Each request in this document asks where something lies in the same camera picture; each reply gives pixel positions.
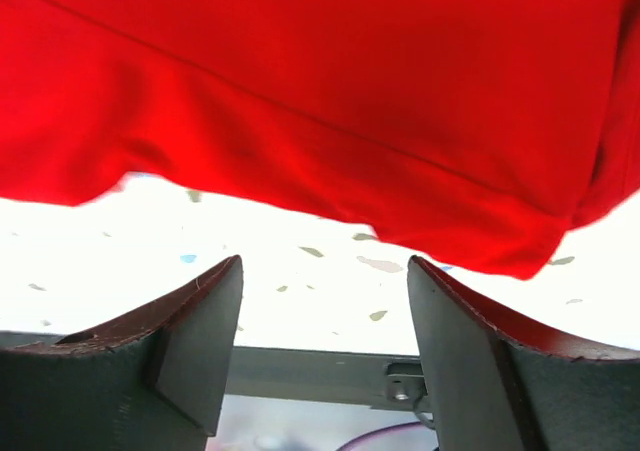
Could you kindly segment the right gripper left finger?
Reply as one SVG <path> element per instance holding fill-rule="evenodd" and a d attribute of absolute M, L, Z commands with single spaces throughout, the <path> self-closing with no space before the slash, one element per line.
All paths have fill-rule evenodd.
<path fill-rule="evenodd" d="M 232 256 L 67 336 L 1 336 L 5 450 L 202 450 L 216 434 L 243 292 Z"/>

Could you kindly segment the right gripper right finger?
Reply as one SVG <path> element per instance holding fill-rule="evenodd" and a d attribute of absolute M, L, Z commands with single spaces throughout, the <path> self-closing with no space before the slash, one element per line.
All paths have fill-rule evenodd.
<path fill-rule="evenodd" d="M 418 256 L 407 286 L 440 449 L 638 450 L 638 351 L 543 324 Z"/>

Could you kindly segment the red t shirt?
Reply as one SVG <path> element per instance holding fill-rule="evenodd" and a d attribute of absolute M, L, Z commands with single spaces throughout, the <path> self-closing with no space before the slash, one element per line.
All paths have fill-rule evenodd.
<path fill-rule="evenodd" d="M 1 0 L 1 193 L 131 172 L 528 279 L 639 187 L 639 0 Z"/>

